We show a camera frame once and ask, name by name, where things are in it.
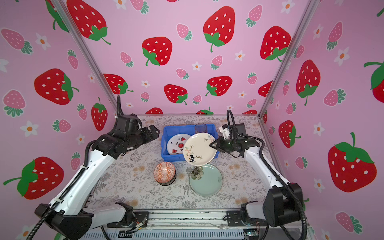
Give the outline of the cream floral plate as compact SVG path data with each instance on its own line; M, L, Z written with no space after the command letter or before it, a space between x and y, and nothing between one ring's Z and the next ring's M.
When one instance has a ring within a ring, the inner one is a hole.
M183 147L186 162L192 166L203 166L210 163L217 154L217 150L210 146L215 140L215 137L208 133L191 136Z

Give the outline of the orange patterned top bowl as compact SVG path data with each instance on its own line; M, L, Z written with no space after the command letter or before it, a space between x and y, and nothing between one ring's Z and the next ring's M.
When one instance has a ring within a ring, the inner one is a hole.
M154 169L154 178L157 182L167 182L176 174L175 166L170 162L162 162Z

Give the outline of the green flower plate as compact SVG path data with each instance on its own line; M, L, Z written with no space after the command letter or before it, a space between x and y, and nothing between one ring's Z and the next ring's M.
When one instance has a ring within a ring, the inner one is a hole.
M190 186L201 197L211 197L217 194L222 185L222 174L213 165L196 166L190 174Z

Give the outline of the watermelon pattern plate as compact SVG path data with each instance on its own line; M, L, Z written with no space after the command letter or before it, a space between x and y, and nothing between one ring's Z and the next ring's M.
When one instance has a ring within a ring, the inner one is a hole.
M191 136L188 134L177 134L167 142L167 151L170 155L179 155L183 153L184 145Z

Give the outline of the pink transparent cup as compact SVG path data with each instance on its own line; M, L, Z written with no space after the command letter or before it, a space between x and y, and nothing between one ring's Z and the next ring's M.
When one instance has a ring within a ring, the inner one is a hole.
M195 134L207 133L207 132L208 132L208 127L206 124L198 123L195 125Z

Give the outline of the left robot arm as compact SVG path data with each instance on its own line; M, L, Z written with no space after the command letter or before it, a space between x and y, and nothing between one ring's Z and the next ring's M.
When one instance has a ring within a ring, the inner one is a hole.
M27 238L33 239L42 224L70 240L78 240L88 230L110 223L125 227L133 224L136 220L133 208L122 202L93 210L84 207L104 172L119 156L157 139L159 133L153 125L131 132L114 129L90 142L84 164L77 174L49 204L40 204L36 208L35 214L40 220Z

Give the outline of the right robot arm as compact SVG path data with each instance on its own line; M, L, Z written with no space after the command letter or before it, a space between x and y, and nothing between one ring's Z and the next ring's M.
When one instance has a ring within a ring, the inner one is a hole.
M225 140L219 137L210 147L221 153L239 152L259 175L268 190L263 203L248 202L242 204L241 216L245 225L262 220L271 227L284 227L287 224L302 223L305 230L308 226L303 208L303 191L298 184L290 183L272 163L263 155L265 142L256 137L240 140Z

